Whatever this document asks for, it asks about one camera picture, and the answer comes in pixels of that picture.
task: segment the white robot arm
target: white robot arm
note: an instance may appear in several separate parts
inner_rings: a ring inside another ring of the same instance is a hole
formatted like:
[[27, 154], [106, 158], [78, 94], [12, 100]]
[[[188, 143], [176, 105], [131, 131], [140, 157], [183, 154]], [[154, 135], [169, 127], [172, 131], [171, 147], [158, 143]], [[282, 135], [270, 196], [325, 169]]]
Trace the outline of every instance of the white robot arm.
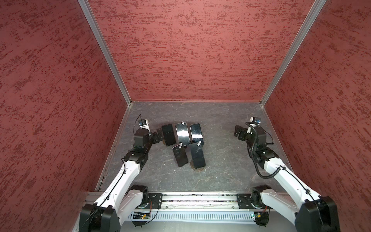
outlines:
[[[255, 187], [251, 194], [256, 208], [269, 206], [292, 222], [298, 232], [340, 231], [337, 207], [330, 197], [322, 197], [300, 180], [267, 145], [266, 132], [260, 119], [251, 117], [248, 128], [236, 125], [234, 135], [247, 143], [250, 158], [261, 178], [275, 178], [293, 202], [277, 194], [267, 185]], [[268, 172], [263, 176], [258, 165]]]
[[81, 210], [79, 232], [120, 231], [130, 213], [148, 202], [147, 187], [129, 187], [147, 162], [152, 144], [159, 141], [157, 133], [151, 133], [143, 125], [135, 132], [133, 149], [122, 159], [119, 173], [94, 204], [86, 204]]

